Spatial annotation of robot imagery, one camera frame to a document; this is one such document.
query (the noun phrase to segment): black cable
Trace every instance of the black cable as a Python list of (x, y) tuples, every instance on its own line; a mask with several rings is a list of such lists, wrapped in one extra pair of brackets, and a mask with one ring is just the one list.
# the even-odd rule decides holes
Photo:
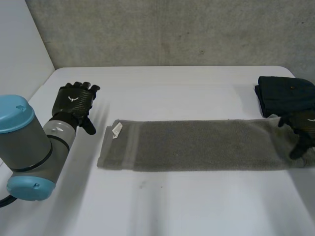
[(1, 207), (5, 207), (9, 204), (11, 204), (12, 202), (14, 202), (17, 198), (13, 197), (12, 195), (7, 196), (6, 198), (3, 198), (2, 200), (0, 200), (0, 208)]

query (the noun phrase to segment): gray concrete wall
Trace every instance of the gray concrete wall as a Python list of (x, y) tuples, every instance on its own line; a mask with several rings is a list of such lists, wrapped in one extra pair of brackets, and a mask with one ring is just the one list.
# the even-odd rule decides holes
[(26, 0), (56, 69), (280, 65), (315, 77), (314, 0)]

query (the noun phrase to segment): robotic hand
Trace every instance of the robotic hand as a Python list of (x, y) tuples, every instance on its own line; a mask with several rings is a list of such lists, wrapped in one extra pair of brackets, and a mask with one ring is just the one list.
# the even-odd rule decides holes
[(88, 118), (99, 86), (84, 82), (59, 89), (53, 117), (41, 127), (33, 108), (17, 95), (0, 96), (0, 157), (13, 172), (7, 183), (11, 194), (0, 207), (17, 198), (47, 199), (54, 190), (76, 136), (77, 126), (93, 135)]
[(65, 119), (65, 122), (71, 124), (73, 128), (80, 126), (88, 134), (95, 134), (96, 130), (88, 115), (100, 87), (93, 85), (89, 89), (90, 86), (89, 82), (83, 84), (75, 82), (73, 85), (67, 83), (61, 87), (53, 106), (51, 120)]
[(290, 158), (296, 160), (302, 157), (309, 148), (315, 147), (315, 111), (292, 113), (280, 118), (278, 127), (289, 125), (299, 141), (290, 153)]

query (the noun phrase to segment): robotic arm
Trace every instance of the robotic arm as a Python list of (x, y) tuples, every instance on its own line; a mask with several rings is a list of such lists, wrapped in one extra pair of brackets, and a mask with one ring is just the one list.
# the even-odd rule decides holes
[(88, 118), (99, 86), (68, 83), (59, 89), (52, 118), (42, 128), (33, 108), (17, 95), (0, 96), (0, 157), (12, 170), (6, 206), (17, 198), (47, 199), (54, 190), (76, 136), (77, 126), (93, 135)]

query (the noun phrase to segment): white wall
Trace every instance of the white wall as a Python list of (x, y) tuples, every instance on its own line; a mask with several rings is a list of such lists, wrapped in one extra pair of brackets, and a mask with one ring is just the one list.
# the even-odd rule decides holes
[(24, 0), (0, 0), (0, 94), (29, 100), (54, 70)]

